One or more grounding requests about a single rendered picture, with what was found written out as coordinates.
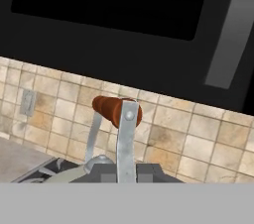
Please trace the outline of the grey wall socket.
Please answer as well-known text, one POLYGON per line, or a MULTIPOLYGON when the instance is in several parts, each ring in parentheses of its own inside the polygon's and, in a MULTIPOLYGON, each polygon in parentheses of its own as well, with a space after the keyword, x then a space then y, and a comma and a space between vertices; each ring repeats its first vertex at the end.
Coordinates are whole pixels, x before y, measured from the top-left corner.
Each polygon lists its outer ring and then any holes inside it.
POLYGON ((37 93, 33 90, 25 89, 22 94, 20 113, 28 117, 34 114, 37 93))

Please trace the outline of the black microwave oven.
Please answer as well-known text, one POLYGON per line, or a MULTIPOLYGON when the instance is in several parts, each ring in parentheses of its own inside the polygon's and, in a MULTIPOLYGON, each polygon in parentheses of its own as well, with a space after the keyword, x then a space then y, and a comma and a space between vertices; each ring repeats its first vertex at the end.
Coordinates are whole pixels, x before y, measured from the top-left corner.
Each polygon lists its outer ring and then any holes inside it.
POLYGON ((254 23, 205 84, 231 0, 0 0, 0 55, 254 116, 254 23))

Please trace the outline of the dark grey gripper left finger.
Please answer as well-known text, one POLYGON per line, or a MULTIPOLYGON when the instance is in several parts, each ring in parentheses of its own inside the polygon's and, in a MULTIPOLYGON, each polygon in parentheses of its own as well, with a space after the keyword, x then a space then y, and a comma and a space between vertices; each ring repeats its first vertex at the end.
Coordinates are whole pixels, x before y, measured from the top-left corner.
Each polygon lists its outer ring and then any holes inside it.
POLYGON ((116 183, 116 172, 116 164, 95 164, 89 174, 73 180, 72 183, 116 183))

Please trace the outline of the silver kettle with brown handle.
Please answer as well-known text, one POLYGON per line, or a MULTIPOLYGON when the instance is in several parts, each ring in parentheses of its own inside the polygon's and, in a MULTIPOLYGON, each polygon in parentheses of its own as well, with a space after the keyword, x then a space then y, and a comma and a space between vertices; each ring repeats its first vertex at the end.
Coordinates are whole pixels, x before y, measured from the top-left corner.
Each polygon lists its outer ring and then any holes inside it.
POLYGON ((116 164, 117 183, 135 183, 134 134, 142 119, 142 109, 130 98, 97 96, 92 101, 93 121, 88 135, 84 168, 89 174, 95 164, 116 164), (105 118, 118 130, 116 163, 105 155, 94 156, 94 147, 102 119, 105 118))

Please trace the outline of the black hob with grey grates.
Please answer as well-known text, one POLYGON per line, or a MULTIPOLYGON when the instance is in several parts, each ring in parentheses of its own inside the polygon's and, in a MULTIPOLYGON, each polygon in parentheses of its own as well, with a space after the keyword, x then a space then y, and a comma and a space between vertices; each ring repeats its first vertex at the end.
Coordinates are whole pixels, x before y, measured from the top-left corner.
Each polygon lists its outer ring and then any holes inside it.
POLYGON ((72 182, 86 175, 84 165, 52 158, 14 180, 15 183, 72 182))

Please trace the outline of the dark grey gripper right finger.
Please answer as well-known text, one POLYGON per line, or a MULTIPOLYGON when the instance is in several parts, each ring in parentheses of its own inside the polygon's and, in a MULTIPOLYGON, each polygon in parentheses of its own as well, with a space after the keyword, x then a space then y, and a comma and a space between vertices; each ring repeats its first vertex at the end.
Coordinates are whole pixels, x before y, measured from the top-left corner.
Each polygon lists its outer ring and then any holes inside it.
POLYGON ((179 179, 165 174, 159 164, 136 164, 138 183, 178 183, 179 179))

